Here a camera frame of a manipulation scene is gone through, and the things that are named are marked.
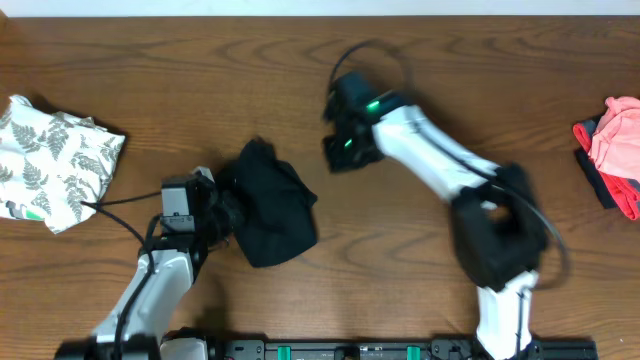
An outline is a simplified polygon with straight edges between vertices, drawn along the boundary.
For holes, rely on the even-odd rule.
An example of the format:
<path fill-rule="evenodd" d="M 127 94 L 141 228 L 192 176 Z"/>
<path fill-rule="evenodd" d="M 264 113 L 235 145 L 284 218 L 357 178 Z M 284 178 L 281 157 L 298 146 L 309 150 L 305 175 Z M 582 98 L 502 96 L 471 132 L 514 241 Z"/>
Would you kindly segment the black t-shirt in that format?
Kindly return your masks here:
<path fill-rule="evenodd" d="M 245 220 L 234 236 L 254 268 L 285 263 L 318 243 L 312 208 L 315 195 L 294 167 L 261 138 L 246 143 L 216 182 L 243 206 Z"/>

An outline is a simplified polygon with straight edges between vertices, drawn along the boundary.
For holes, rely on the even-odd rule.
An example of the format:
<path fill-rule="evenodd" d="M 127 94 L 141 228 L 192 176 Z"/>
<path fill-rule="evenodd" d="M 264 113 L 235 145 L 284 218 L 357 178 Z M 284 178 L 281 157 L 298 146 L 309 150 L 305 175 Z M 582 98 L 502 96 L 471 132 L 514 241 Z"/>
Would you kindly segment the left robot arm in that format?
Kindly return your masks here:
<path fill-rule="evenodd" d="M 90 336 L 63 342 L 57 359 L 215 357 L 214 341 L 189 329 L 168 335 L 168 326 L 210 250 L 243 222 L 242 206 L 205 167 L 164 180 L 160 195 L 162 212 L 137 236 L 137 270 L 125 292 Z"/>

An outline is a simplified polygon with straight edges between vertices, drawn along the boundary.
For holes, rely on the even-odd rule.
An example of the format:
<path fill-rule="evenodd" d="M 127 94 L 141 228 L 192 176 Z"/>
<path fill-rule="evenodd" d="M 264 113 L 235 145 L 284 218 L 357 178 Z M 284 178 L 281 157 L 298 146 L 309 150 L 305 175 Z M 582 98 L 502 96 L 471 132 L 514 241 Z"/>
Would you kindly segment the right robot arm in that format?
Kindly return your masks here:
<path fill-rule="evenodd" d="M 330 91 L 324 140 L 334 172 L 390 157 L 449 207 L 454 252 L 476 285 L 476 341 L 492 359 L 517 359 L 532 341 L 529 311 L 548 240 L 530 184 L 517 165 L 500 166 L 457 143 L 399 93 Z"/>

